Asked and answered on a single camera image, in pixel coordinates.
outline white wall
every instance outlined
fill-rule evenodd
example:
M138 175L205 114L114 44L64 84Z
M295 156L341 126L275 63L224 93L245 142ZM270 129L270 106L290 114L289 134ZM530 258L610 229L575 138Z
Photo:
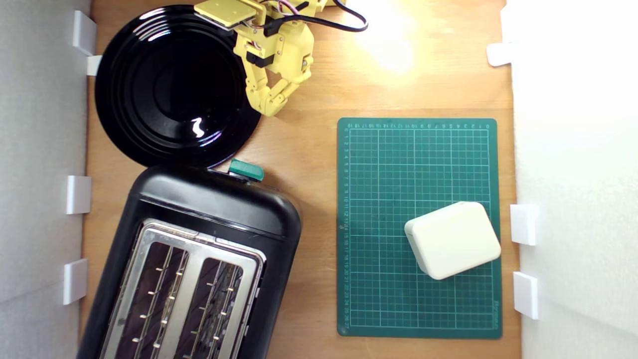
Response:
M62 306L63 265L80 258L82 217L65 214L83 175L86 60L73 11L90 0L0 0L0 353L75 356L78 304Z
M508 5L517 196L540 209L523 358L638 358L638 4Z

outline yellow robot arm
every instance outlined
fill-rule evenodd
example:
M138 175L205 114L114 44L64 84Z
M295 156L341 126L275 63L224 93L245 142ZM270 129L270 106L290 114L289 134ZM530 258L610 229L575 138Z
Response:
M315 38L306 21L314 22L315 14L331 5L334 0L208 0L195 5L195 11L237 33L234 52L244 63L248 100L255 110L274 116L310 78ZM266 70L281 75L271 88Z

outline wire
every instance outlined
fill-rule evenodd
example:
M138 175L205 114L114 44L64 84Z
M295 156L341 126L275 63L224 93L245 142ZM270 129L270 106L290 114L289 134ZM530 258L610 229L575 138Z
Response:
M279 0L278 3L279 5L284 4L287 8L290 9L290 11L292 11L294 15L300 15L299 10L297 10L297 8L293 4L291 4L288 0Z
M360 33L361 31L365 31L367 29L367 20L366 20L366 18L363 15L359 14L358 12L356 12L356 11L354 11L354 10L348 8L348 7L346 7L341 2L341 0L334 0L334 4L338 8L342 9L343 11L345 11L345 12L349 13L350 15L353 15L357 19L361 20L363 22L363 26L361 26L361 27L352 27L352 26L339 24L338 22L333 22L333 21L321 19L321 18L318 18L318 17L311 17L311 16L294 14L294 15L286 16L286 17L283 17L283 18L280 18L280 19L274 19L274 20L270 21L268 24L264 25L263 28L268 33L274 34L274 33L279 32L279 28L281 27L281 25L284 22L304 21L304 22L311 22L311 23L314 23L314 24L322 25L322 26L332 27L333 29L337 29L337 30L348 31L348 32L351 32L351 33Z

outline black cable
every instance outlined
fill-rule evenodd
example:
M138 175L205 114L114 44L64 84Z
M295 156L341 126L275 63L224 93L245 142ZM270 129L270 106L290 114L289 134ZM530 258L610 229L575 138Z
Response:
M270 21L268 24L264 25L263 26L264 35L265 36L271 36L271 35L274 35L274 34L278 33L281 25L284 22L289 22L289 21L312 22L314 24L328 26L328 27L332 27L333 29L342 30L342 31L348 31L348 32L351 32L351 33L360 33L361 31L365 31L367 29L367 20L366 20L366 18L363 15L361 15L358 12L356 12L356 11L348 8L347 6L345 6L341 2L341 0L334 0L334 4L338 8L342 9L343 11L345 11L345 12L349 13L350 15L353 15L357 19L363 21L363 26L362 27L352 27L352 26L339 24L338 22L333 22L333 21L329 21L329 20L325 20L325 19L320 19L318 17L305 16L305 15L289 15L289 16L285 16L285 17L282 17L282 18L279 18L279 19L274 19L274 20Z

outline black plate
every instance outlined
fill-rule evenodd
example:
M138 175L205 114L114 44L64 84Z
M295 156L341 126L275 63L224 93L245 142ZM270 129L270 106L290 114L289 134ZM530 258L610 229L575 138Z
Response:
M212 166L231 157L260 114L246 98L235 35L191 5L149 11L124 26L95 83L100 122L134 161Z

